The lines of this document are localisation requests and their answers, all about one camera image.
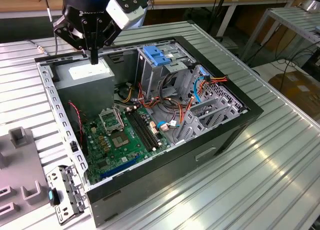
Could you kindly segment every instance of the slotted aluminum surface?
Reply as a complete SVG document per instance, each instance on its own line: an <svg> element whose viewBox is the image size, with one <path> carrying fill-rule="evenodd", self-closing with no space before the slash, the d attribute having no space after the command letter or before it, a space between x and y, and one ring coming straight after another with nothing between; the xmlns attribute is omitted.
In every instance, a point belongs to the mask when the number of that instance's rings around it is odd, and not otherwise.
<svg viewBox="0 0 320 230"><path fill-rule="evenodd" d="M184 36L264 110L223 154L99 229L308 229L320 214L320 127L247 66L188 22L128 30L116 44ZM47 52L52 38L36 40ZM59 53L72 51L62 40ZM31 128L45 173L68 163L26 41L0 45L0 134ZM60 227L45 205L12 229L94 229L87 209Z"/></svg>
<svg viewBox="0 0 320 230"><path fill-rule="evenodd" d="M320 12L309 13L296 6L271 8L268 14L310 42L320 41L320 34L316 32L316 27L320 26Z"/></svg>

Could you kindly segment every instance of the expansion slot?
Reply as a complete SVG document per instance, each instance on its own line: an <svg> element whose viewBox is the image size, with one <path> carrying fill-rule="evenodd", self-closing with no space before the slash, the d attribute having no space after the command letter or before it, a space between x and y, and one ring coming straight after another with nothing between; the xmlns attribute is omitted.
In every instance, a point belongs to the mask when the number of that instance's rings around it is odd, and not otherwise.
<svg viewBox="0 0 320 230"><path fill-rule="evenodd" d="M132 165L136 164L136 162L137 162L137 160L138 160L139 157L140 157L140 155L139 155L139 156L136 156L134 159L132 159L132 160L130 160L130 161L128 161L128 162L120 165L120 166L117 166L117 167L114 168L114 169L111 169L111 170L109 170L109 171L106 171L106 172L103 173L103 174L100 174L100 178L101 178L101 179L104 179L104 178L110 177L110 176L112 176L112 175L114 175L114 174L116 174L116 173L121 172L122 170L125 170L125 169L131 167Z"/></svg>
<svg viewBox="0 0 320 230"><path fill-rule="evenodd" d="M139 136L146 150L148 152L155 151L159 145L140 115L136 111L127 112L125 115Z"/></svg>

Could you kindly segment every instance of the yellow cable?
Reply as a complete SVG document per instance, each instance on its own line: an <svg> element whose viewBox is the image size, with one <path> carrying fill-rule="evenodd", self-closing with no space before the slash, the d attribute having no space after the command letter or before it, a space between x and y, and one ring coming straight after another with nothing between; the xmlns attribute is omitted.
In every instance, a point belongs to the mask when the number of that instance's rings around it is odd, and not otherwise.
<svg viewBox="0 0 320 230"><path fill-rule="evenodd" d="M211 77L211 79L225 79L226 77Z"/></svg>
<svg viewBox="0 0 320 230"><path fill-rule="evenodd" d="M131 92L132 92L132 87L130 87L130 91L129 91L128 97L127 97L125 100L122 101L123 103L129 102L129 100L130 100L130 98L131 98Z"/></svg>

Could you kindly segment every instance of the motherboard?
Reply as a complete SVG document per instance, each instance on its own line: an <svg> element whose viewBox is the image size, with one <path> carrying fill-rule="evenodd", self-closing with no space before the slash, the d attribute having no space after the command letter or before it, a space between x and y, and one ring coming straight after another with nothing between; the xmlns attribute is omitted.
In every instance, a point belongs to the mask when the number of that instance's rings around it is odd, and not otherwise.
<svg viewBox="0 0 320 230"><path fill-rule="evenodd" d="M170 148L144 107L103 111L83 124L83 128L88 148L87 177L91 184Z"/></svg>

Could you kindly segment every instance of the blue drive bracket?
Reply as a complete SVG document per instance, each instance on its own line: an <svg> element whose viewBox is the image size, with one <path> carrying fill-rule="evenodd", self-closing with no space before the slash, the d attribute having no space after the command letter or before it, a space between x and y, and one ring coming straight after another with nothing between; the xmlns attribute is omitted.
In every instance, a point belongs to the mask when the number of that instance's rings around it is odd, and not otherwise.
<svg viewBox="0 0 320 230"><path fill-rule="evenodd" d="M156 46L144 46L143 51L156 66L171 63L171 60L166 58L161 50L159 50Z"/></svg>

